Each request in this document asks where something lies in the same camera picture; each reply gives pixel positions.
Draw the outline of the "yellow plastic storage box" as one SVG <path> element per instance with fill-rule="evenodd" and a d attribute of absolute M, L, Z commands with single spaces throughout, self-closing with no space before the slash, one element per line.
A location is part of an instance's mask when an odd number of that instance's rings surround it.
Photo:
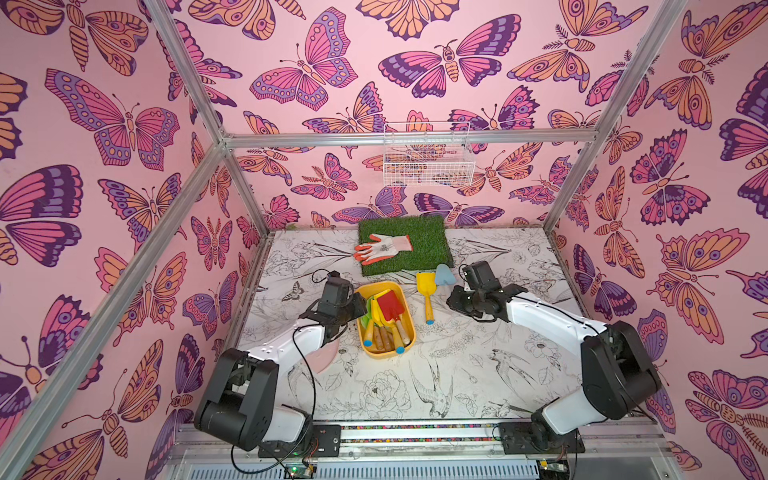
<path fill-rule="evenodd" d="M 356 289 L 369 310 L 357 320 L 363 351 L 382 360 L 403 355 L 415 346 L 417 334 L 403 289 L 398 283 L 382 281 Z"/>

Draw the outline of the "light blue trowel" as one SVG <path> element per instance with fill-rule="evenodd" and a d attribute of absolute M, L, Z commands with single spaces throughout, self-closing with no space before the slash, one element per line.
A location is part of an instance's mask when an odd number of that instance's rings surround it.
<path fill-rule="evenodd" d="M 456 277 L 448 265 L 439 264 L 435 269 L 434 281 L 438 287 L 452 286 L 456 284 Z"/>

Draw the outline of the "red shovel wooden handle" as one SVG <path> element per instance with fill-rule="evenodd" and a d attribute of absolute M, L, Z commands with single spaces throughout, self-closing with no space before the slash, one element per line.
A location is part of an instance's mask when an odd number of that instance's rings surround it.
<path fill-rule="evenodd" d="M 409 346 L 411 338 L 405 329 L 401 316 L 404 313 L 404 307 L 401 305 L 397 295 L 392 290 L 387 290 L 376 297 L 377 304 L 381 309 L 384 319 L 388 324 L 393 325 L 399 334 L 405 346 Z"/>

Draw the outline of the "yellow shovel blue-tipped handle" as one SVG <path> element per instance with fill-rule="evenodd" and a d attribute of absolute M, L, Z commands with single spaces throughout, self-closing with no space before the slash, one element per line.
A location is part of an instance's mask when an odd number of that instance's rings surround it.
<path fill-rule="evenodd" d="M 418 292 L 424 297 L 426 324 L 432 325 L 435 318 L 431 297 L 437 291 L 436 273 L 434 271 L 418 272 L 416 274 L 416 285 Z"/>

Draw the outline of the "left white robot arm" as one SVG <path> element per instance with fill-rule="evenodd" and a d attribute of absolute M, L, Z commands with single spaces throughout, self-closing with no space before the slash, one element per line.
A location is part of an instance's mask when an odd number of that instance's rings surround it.
<path fill-rule="evenodd" d="M 358 293 L 342 300 L 321 298 L 276 338 L 249 350 L 226 350 L 197 407 L 194 427 L 243 451 L 278 442 L 303 444 L 313 414 L 278 403 L 281 378 L 299 363 L 308 366 L 311 353 L 366 313 Z"/>

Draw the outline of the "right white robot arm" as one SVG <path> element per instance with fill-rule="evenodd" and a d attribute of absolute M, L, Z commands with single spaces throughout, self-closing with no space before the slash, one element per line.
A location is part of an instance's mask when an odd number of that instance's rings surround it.
<path fill-rule="evenodd" d="M 574 315 L 515 284 L 496 290 L 455 286 L 446 304 L 477 322 L 525 327 L 579 358 L 581 386 L 530 417 L 523 441 L 536 451 L 562 446 L 583 426 L 624 418 L 662 387 L 639 333 L 626 322 Z"/>

